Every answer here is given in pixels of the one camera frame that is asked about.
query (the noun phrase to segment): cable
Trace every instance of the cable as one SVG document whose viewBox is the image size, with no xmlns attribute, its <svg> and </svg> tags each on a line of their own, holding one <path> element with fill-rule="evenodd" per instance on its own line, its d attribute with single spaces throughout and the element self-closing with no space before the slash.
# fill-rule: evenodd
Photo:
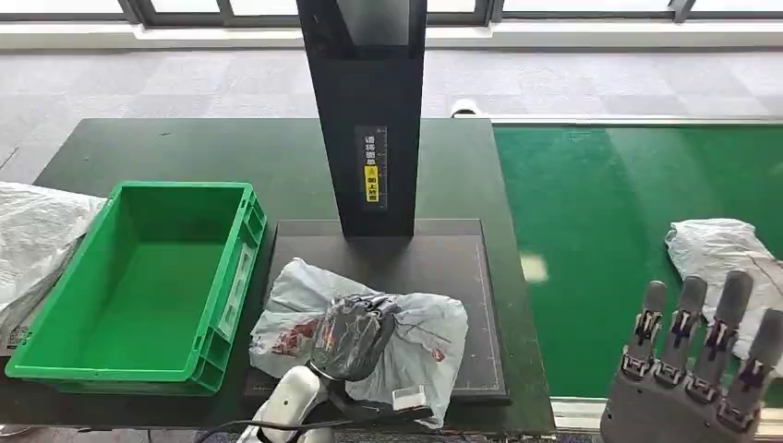
<svg viewBox="0 0 783 443">
<path fill-rule="evenodd" d="M 319 429 L 322 427 L 336 427 L 336 426 L 344 426 L 344 425 L 350 425 L 356 423 L 355 420 L 333 420 L 330 422 L 320 422 L 320 423 L 308 423 L 306 425 L 278 425 L 276 423 L 269 423 L 269 422 L 260 422 L 257 420 L 234 420 L 233 422 L 227 422 L 223 423 L 222 425 L 219 425 L 217 427 L 214 427 L 204 434 L 201 434 L 196 440 L 194 440 L 193 443 L 204 443 L 207 441 L 209 437 L 212 437 L 214 434 L 217 434 L 218 432 L 222 432 L 223 430 L 233 427 L 233 426 L 258 426 L 258 427 L 264 427 L 267 429 L 278 429 L 280 431 L 309 431 L 310 429 Z"/>
</svg>

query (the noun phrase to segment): black vertical panel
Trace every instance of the black vertical panel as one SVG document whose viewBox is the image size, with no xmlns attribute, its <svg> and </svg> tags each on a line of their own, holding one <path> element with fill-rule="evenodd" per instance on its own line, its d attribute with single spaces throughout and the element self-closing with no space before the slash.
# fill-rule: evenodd
<svg viewBox="0 0 783 443">
<path fill-rule="evenodd" d="M 297 4 L 343 235 L 412 236 L 427 1 Z"/>
<path fill-rule="evenodd" d="M 226 22 L 234 17 L 234 8 L 231 6 L 231 0 L 215 0 L 220 10 L 221 18 L 223 22 Z"/>
<path fill-rule="evenodd" d="M 139 18 L 139 6 L 136 5 L 135 0 L 117 0 L 117 3 L 120 4 L 120 7 L 122 8 L 123 14 L 125 14 L 128 23 L 134 25 L 141 23 Z"/>
</svg>

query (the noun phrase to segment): grey carpet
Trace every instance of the grey carpet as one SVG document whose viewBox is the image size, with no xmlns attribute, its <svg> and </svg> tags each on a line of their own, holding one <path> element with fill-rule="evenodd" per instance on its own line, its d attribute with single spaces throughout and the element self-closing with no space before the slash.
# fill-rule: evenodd
<svg viewBox="0 0 783 443">
<path fill-rule="evenodd" d="M 422 113 L 447 117 L 454 101 L 470 98 L 491 114 L 780 115 L 781 72 L 779 53 L 429 51 Z M 0 54 L 0 180 L 31 183 L 86 117 L 315 116 L 301 51 Z M 152 437 L 185 443 L 193 435 Z M 341 441 L 357 438 L 367 441 Z M 13 442 L 146 443 L 147 434 L 45 429 Z"/>
</svg>

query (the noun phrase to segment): white robotic arm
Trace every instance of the white robotic arm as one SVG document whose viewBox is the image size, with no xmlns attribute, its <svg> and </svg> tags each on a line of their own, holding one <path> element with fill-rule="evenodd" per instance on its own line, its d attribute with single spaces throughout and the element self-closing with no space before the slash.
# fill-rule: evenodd
<svg viewBox="0 0 783 443">
<path fill-rule="evenodd" d="M 421 386 L 397 389 L 391 404 L 356 401 L 345 392 L 346 381 L 367 378 L 375 369 L 394 331 L 397 312 L 393 299 L 385 295 L 357 294 L 336 300 L 319 323 L 307 365 L 285 373 L 253 420 L 219 429 L 248 425 L 239 443 L 331 443 L 331 428 L 337 425 L 429 418 L 432 410 Z M 334 403 L 346 419 L 307 424 L 310 412 L 325 401 Z"/>
</svg>

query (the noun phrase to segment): grey plastic bag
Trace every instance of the grey plastic bag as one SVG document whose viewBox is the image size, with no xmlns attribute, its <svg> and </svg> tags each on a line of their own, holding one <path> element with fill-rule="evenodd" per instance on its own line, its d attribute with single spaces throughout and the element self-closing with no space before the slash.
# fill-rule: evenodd
<svg viewBox="0 0 783 443">
<path fill-rule="evenodd" d="M 319 318 L 332 299 L 375 293 L 367 286 L 300 258 L 288 263 L 272 285 L 269 300 L 251 332 L 250 364 L 282 377 L 309 360 Z M 370 376 L 346 383 L 356 400 L 392 402 L 396 389 L 423 385 L 435 414 L 419 423 L 443 427 L 454 381 L 463 360 L 467 314 L 461 302 L 445 295 L 394 295 L 401 308 L 396 329 Z"/>
<path fill-rule="evenodd" d="M 740 324 L 733 352 L 747 358 L 767 309 L 783 311 L 783 262 L 778 261 L 755 235 L 755 227 L 733 219 L 686 220 L 671 224 L 666 244 L 671 262 L 682 278 L 701 277 L 707 282 L 702 309 L 707 320 L 715 318 L 726 274 L 744 270 L 753 277 L 753 292 Z M 775 370 L 783 374 L 783 360 Z"/>
<path fill-rule="evenodd" d="M 0 355 L 49 293 L 104 198 L 0 182 Z"/>
</svg>

